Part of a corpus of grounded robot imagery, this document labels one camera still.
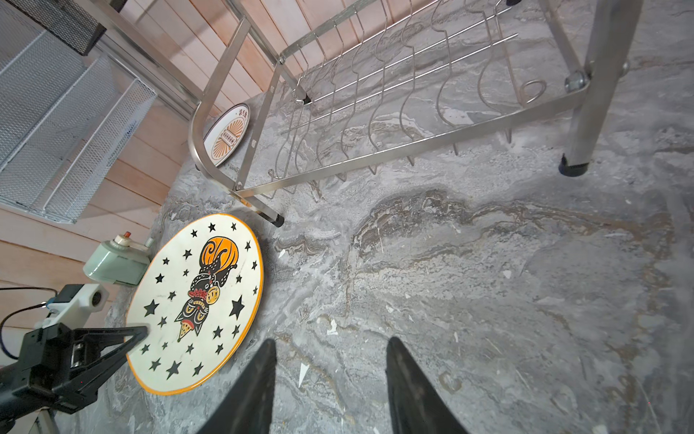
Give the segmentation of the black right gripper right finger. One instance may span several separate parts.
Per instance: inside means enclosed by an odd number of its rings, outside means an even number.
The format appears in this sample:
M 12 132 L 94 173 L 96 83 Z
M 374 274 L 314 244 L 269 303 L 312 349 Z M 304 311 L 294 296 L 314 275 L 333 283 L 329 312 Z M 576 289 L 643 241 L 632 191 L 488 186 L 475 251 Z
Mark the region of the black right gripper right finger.
M 394 433 L 468 434 L 397 336 L 387 345 L 386 376 Z

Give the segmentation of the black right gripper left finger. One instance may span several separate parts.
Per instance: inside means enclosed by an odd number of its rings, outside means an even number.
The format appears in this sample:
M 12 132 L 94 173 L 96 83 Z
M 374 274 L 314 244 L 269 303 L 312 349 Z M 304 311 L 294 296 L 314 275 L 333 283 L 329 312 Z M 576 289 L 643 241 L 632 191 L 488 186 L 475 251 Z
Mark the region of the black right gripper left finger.
M 276 365 L 276 342 L 266 339 L 198 432 L 268 434 L 272 422 Z

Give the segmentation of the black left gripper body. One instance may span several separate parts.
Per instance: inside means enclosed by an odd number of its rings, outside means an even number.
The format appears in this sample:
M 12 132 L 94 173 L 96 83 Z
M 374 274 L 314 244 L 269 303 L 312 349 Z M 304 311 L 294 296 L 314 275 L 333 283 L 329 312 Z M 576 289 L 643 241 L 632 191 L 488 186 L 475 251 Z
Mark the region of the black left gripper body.
M 16 363 L 13 394 L 24 400 L 53 403 L 54 388 L 70 369 L 70 329 L 48 327 L 36 329 L 23 339 Z

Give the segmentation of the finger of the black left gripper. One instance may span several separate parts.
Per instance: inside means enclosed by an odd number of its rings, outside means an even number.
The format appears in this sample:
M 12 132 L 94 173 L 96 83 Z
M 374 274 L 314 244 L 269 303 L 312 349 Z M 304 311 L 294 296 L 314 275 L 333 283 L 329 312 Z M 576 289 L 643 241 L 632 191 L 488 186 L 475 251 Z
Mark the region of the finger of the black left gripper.
M 128 361 L 148 335 L 145 325 L 118 328 L 58 328 L 59 365 L 52 380 L 51 408 L 78 412 L 95 403 L 99 388 Z

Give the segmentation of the cream plate stars cartoon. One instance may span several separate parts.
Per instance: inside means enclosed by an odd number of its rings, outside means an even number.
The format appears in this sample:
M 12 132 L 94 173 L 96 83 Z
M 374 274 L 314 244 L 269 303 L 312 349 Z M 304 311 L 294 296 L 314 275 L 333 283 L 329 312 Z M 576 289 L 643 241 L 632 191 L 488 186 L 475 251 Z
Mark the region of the cream plate stars cartoon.
M 263 287 L 260 243 L 245 222 L 215 213 L 185 226 L 151 261 L 125 317 L 147 328 L 128 353 L 139 385 L 169 396 L 208 381 L 249 333 Z

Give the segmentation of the small orange sunburst plate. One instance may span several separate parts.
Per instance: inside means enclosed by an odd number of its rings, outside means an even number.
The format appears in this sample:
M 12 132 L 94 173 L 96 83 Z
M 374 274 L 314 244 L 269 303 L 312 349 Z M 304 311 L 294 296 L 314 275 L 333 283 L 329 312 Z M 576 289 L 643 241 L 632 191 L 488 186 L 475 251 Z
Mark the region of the small orange sunburst plate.
M 224 163 L 237 149 L 250 123 L 249 105 L 237 104 L 216 119 L 204 136 L 204 147 L 215 166 Z

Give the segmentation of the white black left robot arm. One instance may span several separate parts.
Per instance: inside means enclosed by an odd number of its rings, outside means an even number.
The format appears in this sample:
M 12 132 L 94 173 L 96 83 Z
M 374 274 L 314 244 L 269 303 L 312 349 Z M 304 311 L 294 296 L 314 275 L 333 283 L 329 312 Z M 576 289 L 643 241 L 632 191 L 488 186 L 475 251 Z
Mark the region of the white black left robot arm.
M 72 330 L 63 324 L 26 334 L 18 361 L 1 369 L 1 432 L 36 410 L 74 414 L 92 405 L 147 335 L 145 325 Z

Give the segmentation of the stainless steel dish rack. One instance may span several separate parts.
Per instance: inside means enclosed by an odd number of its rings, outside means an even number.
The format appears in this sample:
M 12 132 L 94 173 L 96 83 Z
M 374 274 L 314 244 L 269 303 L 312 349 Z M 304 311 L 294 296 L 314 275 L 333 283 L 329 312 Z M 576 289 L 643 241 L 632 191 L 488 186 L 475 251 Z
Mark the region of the stainless steel dish rack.
M 271 52 L 274 70 L 260 107 L 235 152 L 215 166 L 204 136 L 211 109 L 245 39 L 264 38 L 241 4 L 240 20 L 206 85 L 189 126 L 196 168 L 274 226 L 279 190 L 352 171 L 376 172 L 390 161 L 570 112 L 570 138 L 558 170 L 585 175 L 616 92 L 643 5 L 596 4 L 587 52 L 579 57 L 549 1 L 431 1 L 298 75 L 287 59 L 368 7 L 357 1 L 289 45 Z

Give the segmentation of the pale green ceramic bottle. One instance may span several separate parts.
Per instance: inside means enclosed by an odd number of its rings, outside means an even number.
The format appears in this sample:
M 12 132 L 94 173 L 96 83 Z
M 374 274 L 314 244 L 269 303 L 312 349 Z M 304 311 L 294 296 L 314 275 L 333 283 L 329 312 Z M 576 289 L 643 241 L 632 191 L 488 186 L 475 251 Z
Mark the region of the pale green ceramic bottle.
M 83 266 L 83 272 L 100 283 L 137 287 L 151 262 L 152 238 L 144 243 L 131 239 L 131 233 L 101 242 Z

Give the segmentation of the black mesh basket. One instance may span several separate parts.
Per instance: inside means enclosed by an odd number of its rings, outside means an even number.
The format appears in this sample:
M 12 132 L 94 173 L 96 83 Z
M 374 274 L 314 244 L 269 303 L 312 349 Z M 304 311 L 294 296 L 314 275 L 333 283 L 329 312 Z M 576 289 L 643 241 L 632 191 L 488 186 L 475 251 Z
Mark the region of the black mesh basket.
M 88 55 L 107 30 L 72 0 L 9 0 L 8 3 L 81 56 Z

